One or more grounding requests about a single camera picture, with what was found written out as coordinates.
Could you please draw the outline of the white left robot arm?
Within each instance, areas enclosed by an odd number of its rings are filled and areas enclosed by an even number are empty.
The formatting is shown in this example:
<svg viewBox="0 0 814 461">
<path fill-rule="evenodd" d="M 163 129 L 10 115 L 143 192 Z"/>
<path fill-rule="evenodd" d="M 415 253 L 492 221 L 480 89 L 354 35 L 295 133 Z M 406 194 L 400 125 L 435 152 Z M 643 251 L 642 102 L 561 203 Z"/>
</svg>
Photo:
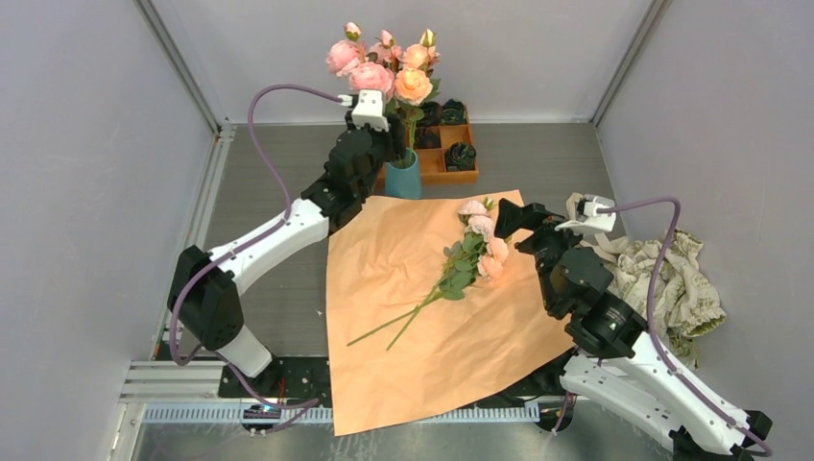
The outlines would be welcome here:
<svg viewBox="0 0 814 461">
<path fill-rule="evenodd" d="M 358 215 L 382 167 L 405 153 L 405 129 L 395 116 L 388 129 L 349 125 L 328 154 L 323 174 L 277 217 L 231 242 L 178 258 L 167 308 L 201 346 L 242 374 L 258 397 L 280 382 L 273 354 L 246 326 L 241 298 L 271 269 L 320 242 Z"/>
</svg>

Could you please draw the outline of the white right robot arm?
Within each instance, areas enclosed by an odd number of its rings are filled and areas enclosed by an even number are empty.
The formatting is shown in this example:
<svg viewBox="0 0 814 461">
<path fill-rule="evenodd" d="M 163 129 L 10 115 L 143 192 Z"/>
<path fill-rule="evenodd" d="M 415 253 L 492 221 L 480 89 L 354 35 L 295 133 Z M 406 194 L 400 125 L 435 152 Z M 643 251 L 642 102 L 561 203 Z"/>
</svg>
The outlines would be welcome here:
<svg viewBox="0 0 814 461">
<path fill-rule="evenodd" d="M 659 339 L 654 295 L 666 251 L 658 253 L 646 312 L 639 314 L 611 293 L 611 271 L 593 249 L 581 244 L 586 235 L 611 231 L 618 212 L 656 204 L 673 207 L 665 235 L 670 243 L 681 212 L 674 197 L 618 205 L 586 195 L 576 201 L 576 220 L 552 213 L 542 204 L 499 201 L 496 235 L 531 233 L 515 247 L 534 258 L 546 313 L 565 322 L 564 331 L 574 343 L 572 352 L 546 358 L 534 367 L 534 384 L 544 394 L 563 389 L 567 396 L 596 401 L 671 450 L 675 460 L 770 457 L 773 451 L 767 438 L 772 420 L 719 396 Z"/>
</svg>

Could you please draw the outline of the cream printed ribbon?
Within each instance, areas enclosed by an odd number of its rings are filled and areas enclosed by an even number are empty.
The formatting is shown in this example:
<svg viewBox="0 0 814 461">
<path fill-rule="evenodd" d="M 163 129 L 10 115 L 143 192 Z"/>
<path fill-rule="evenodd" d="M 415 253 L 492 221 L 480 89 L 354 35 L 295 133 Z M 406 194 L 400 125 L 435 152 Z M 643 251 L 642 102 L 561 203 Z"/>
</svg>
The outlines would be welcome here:
<svg viewBox="0 0 814 461">
<path fill-rule="evenodd" d="M 617 220 L 616 213 L 601 213 L 602 209 L 615 207 L 612 199 L 593 195 L 572 193 L 565 201 L 567 219 L 557 226 L 560 231 L 571 231 L 583 238 L 580 244 L 592 249 L 600 258 L 616 264 L 618 257 L 631 246 L 631 239 L 623 235 L 608 239 Z"/>
</svg>

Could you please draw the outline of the green and peach wrapping paper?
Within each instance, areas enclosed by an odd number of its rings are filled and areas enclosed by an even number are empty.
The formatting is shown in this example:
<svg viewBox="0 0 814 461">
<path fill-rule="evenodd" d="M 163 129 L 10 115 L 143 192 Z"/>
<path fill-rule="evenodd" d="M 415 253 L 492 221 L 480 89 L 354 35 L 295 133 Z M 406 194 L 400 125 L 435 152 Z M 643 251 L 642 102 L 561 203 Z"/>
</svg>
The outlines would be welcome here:
<svg viewBox="0 0 814 461">
<path fill-rule="evenodd" d="M 393 324 L 439 279 L 443 249 L 463 236 L 457 210 L 467 199 L 403 200 L 375 196 L 328 244 L 326 325 L 333 425 L 338 436 L 440 415 L 499 391 L 571 345 L 564 324 L 548 316 L 535 261 L 510 236 L 502 275 L 478 281 L 461 301 L 422 310 L 395 346 Z"/>
</svg>

